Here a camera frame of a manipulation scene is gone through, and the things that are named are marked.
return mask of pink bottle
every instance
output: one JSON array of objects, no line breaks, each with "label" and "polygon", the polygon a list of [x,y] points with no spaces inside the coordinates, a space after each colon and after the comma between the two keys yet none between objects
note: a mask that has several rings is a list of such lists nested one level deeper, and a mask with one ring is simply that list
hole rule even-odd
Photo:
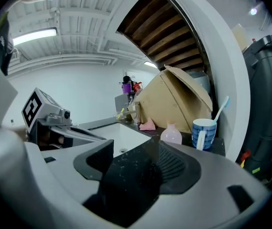
[{"label": "pink bottle", "polygon": [[166,128],[162,132],[160,140],[165,141],[165,142],[181,144],[182,143],[182,135],[175,128],[175,124],[168,124],[168,128]]}]

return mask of mug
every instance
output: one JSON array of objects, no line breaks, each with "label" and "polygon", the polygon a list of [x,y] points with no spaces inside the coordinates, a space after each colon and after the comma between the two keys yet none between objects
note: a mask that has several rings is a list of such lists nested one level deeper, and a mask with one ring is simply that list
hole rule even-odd
[{"label": "mug", "polygon": [[192,144],[198,150],[208,149],[216,134],[217,123],[210,119],[197,119],[193,121]]}]

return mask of fluorescent light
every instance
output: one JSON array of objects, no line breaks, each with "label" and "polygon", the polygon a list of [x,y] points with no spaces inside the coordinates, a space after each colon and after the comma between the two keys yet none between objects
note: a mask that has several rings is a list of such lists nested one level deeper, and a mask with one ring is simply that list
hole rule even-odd
[{"label": "fluorescent light", "polygon": [[56,35],[57,35],[56,29],[47,29],[47,30],[42,30],[42,31],[36,31],[36,32],[32,32],[32,33],[25,34],[25,35],[14,38],[13,43],[14,43],[14,46],[17,46],[17,45],[22,44],[24,42],[29,42],[29,41],[32,41],[35,39],[56,36]]},{"label": "fluorescent light", "polygon": [[251,15],[256,15],[257,12],[258,10],[256,8],[250,10]]},{"label": "fluorescent light", "polygon": [[151,67],[155,67],[155,68],[157,68],[157,66],[156,65],[154,65],[153,63],[151,63],[151,62],[145,62],[144,64],[146,64],[146,65],[148,65],[148,66],[151,66]]}]

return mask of ceiling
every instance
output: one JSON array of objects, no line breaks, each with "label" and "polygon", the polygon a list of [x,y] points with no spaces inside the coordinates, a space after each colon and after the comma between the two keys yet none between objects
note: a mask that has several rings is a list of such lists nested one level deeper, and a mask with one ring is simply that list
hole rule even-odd
[{"label": "ceiling", "polygon": [[[13,77],[58,64],[140,65],[146,56],[117,32],[138,0],[45,0],[18,2],[9,11],[12,38],[56,27],[58,35],[17,45],[10,62]],[[256,0],[207,0],[232,28],[262,24],[265,14],[247,14]]]}]

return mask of pink cloth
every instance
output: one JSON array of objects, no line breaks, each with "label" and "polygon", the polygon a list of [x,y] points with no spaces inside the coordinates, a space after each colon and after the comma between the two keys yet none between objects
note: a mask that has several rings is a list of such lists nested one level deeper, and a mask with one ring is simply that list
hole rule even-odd
[{"label": "pink cloth", "polygon": [[140,131],[145,131],[145,130],[156,130],[155,124],[151,118],[147,120],[147,123],[141,124],[140,125]]}]

